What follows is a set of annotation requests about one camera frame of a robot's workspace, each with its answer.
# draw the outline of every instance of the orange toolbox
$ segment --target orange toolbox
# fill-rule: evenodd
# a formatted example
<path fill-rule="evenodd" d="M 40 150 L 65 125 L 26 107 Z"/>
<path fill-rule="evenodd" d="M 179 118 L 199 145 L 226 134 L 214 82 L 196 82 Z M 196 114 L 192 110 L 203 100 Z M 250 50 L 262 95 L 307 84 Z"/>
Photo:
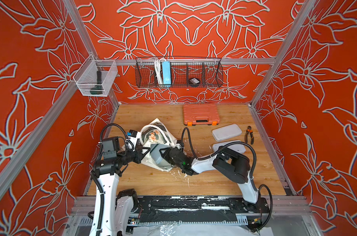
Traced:
<path fill-rule="evenodd" d="M 185 104 L 184 125 L 218 125 L 218 109 L 215 104 Z"/>

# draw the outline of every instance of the floral wallpaper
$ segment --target floral wallpaper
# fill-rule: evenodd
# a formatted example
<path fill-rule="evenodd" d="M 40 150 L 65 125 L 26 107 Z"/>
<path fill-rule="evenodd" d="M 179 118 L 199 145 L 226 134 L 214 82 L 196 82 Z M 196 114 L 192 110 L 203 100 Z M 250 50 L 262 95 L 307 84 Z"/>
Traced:
<path fill-rule="evenodd" d="M 61 0 L 0 0 L 0 172 L 87 56 Z M 0 201 L 0 235 L 62 232 L 114 109 L 75 93 Z"/>
<path fill-rule="evenodd" d="M 114 109 L 107 98 L 76 91 L 0 201 L 0 235 L 62 234 Z"/>
<path fill-rule="evenodd" d="M 357 1 L 318 0 L 256 107 L 325 235 L 357 235 Z"/>
<path fill-rule="evenodd" d="M 75 0 L 101 59 L 153 56 L 269 58 L 277 54 L 301 0 Z M 124 103 L 248 103 L 269 65 L 224 66 L 220 88 L 138 88 L 120 66 L 113 89 Z"/>

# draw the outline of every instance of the clear plastic sheet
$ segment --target clear plastic sheet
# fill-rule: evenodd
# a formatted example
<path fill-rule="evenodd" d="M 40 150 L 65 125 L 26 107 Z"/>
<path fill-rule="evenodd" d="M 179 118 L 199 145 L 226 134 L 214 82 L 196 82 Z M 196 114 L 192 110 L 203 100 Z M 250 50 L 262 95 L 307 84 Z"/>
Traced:
<path fill-rule="evenodd" d="M 240 226 L 211 225 L 211 224 L 169 224 L 150 227 L 134 228 L 133 236 L 219 236 L 238 235 L 255 236 L 258 233 L 251 233 Z M 260 231 L 261 236 L 273 236 L 271 228 L 264 228 Z"/>

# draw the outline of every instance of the pliers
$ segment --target pliers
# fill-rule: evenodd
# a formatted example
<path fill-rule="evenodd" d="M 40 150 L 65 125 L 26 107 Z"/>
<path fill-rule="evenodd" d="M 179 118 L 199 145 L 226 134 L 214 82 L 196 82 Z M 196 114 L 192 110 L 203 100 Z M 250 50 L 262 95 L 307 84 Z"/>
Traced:
<path fill-rule="evenodd" d="M 248 134 L 251 134 L 251 144 L 253 144 L 254 142 L 254 137 L 253 137 L 253 131 L 252 131 L 252 127 L 248 126 L 247 127 L 247 131 L 245 132 L 245 142 L 248 143 Z"/>

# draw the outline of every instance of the wooden floor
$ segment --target wooden floor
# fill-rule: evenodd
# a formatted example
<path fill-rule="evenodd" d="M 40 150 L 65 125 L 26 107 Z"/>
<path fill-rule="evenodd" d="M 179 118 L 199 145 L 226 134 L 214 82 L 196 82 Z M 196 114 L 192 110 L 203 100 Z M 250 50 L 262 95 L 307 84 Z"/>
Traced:
<path fill-rule="evenodd" d="M 253 148 L 257 154 L 254 171 L 256 187 L 264 183 L 270 188 L 273 195 L 286 195 L 248 107 L 246 105 L 217 105 L 217 108 L 220 116 L 219 125 L 190 127 L 190 136 L 197 156 L 213 152 L 212 145 L 217 143 L 211 133 L 213 129 L 238 124 L 243 131 L 242 135 L 227 141 L 243 141 L 245 130 L 250 125 L 254 134 Z M 144 125 L 149 124 L 155 118 L 159 118 L 177 139 L 181 138 L 182 130 L 185 127 L 183 125 L 182 105 L 121 105 L 114 123 L 122 126 L 126 132 L 130 129 L 140 131 Z M 113 126 L 109 136 L 123 135 L 117 127 Z M 185 142 L 185 151 L 191 155 L 188 142 Z M 247 148 L 244 154 L 250 159 L 250 165 L 252 165 L 251 151 Z M 138 195 L 241 195 L 237 184 L 217 170 L 185 177 L 185 174 L 181 173 L 179 168 L 174 168 L 170 172 L 163 172 L 136 163 L 130 163 L 123 176 L 120 177 L 117 192 L 129 188 L 134 188 Z M 96 195 L 96 185 L 93 182 L 88 195 Z M 267 192 L 263 190 L 262 195 L 267 195 Z"/>

